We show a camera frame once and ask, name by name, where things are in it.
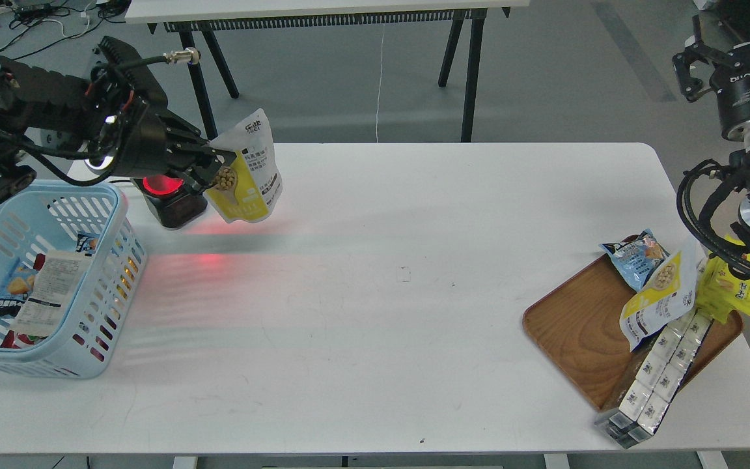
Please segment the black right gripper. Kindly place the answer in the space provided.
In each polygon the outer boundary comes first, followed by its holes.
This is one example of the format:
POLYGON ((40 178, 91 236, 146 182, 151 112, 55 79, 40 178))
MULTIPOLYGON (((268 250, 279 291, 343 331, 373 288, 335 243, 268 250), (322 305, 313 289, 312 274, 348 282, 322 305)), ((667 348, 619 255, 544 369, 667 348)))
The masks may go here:
POLYGON ((680 92, 688 103, 696 102, 709 92, 716 94, 721 137, 728 141, 742 141, 745 124, 750 121, 750 42, 729 51, 730 59, 740 66, 729 68, 718 63, 710 85, 705 88, 700 78, 691 75, 691 65, 697 61, 714 65, 717 50, 705 44, 700 17, 693 17, 691 24, 693 42, 672 58, 680 92))

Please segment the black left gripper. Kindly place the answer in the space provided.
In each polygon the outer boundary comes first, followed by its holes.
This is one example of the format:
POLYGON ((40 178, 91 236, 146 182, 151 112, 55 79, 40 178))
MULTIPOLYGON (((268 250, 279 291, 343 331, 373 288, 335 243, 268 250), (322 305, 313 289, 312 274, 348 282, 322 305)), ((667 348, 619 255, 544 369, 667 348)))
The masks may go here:
POLYGON ((150 71, 156 64, 196 65, 195 48, 142 57, 136 48, 104 36, 91 68, 87 98, 100 113, 99 134, 87 143, 86 161, 95 175, 179 179, 188 193, 214 186, 219 163, 237 154, 215 149, 199 128, 169 110, 169 99, 150 71))

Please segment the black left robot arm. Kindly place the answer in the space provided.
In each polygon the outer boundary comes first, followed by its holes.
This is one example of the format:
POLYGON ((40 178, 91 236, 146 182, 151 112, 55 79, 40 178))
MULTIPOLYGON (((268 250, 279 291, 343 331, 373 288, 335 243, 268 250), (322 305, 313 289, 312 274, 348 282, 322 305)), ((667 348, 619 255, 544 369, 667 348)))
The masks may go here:
POLYGON ((195 48, 142 57, 130 44, 105 36, 98 62, 85 78, 0 56, 0 205, 27 189, 36 171, 22 152, 66 179, 50 158, 91 163, 95 177, 68 179, 87 187, 113 176, 178 178, 200 195, 214 187, 235 152, 215 149, 201 131, 169 111, 150 66, 199 63, 195 48))

